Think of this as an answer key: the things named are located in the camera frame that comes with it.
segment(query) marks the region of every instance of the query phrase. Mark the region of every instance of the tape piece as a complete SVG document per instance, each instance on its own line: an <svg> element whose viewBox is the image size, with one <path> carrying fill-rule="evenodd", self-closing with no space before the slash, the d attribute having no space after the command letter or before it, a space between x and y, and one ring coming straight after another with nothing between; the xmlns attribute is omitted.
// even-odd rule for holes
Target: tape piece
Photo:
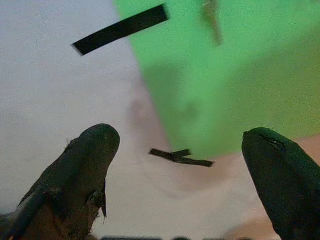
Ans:
<svg viewBox="0 0 320 240"><path fill-rule="evenodd" d="M184 157L184 156L191 155L191 152L188 149L169 153L169 152L165 152L165 151L161 151L153 148L150 150L149 154L167 159L177 164L197 165L197 166L210 168L215 163L212 161L194 160L194 159Z"/></svg>
<svg viewBox="0 0 320 240"><path fill-rule="evenodd" d="M154 25L167 20L168 17L164 5L162 4L97 31L96 33L75 42L72 46L84 56L116 40L153 27Z"/></svg>

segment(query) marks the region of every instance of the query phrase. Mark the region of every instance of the black tape strip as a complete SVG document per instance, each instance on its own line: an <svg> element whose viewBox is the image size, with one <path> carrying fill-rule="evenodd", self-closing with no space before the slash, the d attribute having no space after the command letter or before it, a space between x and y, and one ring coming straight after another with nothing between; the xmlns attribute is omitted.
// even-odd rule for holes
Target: black tape strip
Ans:
<svg viewBox="0 0 320 240"><path fill-rule="evenodd" d="M175 162L177 164L198 165L198 166L210 168L215 163L212 161L194 160L194 159L190 159L190 158L186 158L186 157L181 157L181 156L190 155L190 150L188 150L188 149L169 153L169 152L165 152L165 151L161 151L161 150L157 150L157 149L153 148L150 150L149 154L170 160L170 161Z"/></svg>
<svg viewBox="0 0 320 240"><path fill-rule="evenodd" d="M164 5L129 17L72 44L83 56L121 38L135 34L168 20Z"/></svg>
<svg viewBox="0 0 320 240"><path fill-rule="evenodd" d="M180 158L180 157L185 157L185 156L190 156L191 152L189 149L186 150L181 150L181 151L175 151L172 153L175 157Z"/></svg>

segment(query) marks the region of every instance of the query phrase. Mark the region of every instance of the white backdrop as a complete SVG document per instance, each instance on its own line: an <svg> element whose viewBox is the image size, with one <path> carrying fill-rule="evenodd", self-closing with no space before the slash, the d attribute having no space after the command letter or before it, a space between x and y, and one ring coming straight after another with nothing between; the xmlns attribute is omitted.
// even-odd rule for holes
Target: white backdrop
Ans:
<svg viewBox="0 0 320 240"><path fill-rule="evenodd" d="M68 140L108 123L121 144L97 237L279 239L240 152L212 168L148 155L170 148L128 39L83 57L71 47L118 21L111 0L0 1L0 212L15 210ZM320 159L319 137L299 142Z"/></svg>

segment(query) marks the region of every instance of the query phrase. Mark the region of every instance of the black electrical tape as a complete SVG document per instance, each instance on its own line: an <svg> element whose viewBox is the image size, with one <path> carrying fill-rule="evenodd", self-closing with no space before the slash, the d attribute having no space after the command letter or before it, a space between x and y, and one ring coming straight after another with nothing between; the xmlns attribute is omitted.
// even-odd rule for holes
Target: black electrical tape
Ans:
<svg viewBox="0 0 320 240"><path fill-rule="evenodd" d="M162 4L97 31L72 45L83 56L104 45L167 20L168 17Z"/></svg>
<svg viewBox="0 0 320 240"><path fill-rule="evenodd" d="M210 168L215 163L212 161L194 160L194 159L182 157L182 156L188 156L188 155L190 155L190 153L191 152L189 149L170 153L170 152L165 152L165 151L161 151L161 150L154 149L154 148L152 148L149 152L150 155L161 157L161 158L170 160L170 161L178 163L178 164L198 165L198 166Z"/></svg>

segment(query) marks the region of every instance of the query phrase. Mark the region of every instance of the green foam block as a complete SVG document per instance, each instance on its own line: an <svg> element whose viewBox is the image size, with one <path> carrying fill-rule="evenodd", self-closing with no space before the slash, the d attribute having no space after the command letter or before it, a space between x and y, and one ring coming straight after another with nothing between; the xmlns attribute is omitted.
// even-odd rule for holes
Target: green foam block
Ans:
<svg viewBox="0 0 320 240"><path fill-rule="evenodd" d="M244 131L320 131L320 3L220 0L218 45L202 0L114 1L121 19L165 4L168 21L129 37L172 150L241 150Z"/></svg>

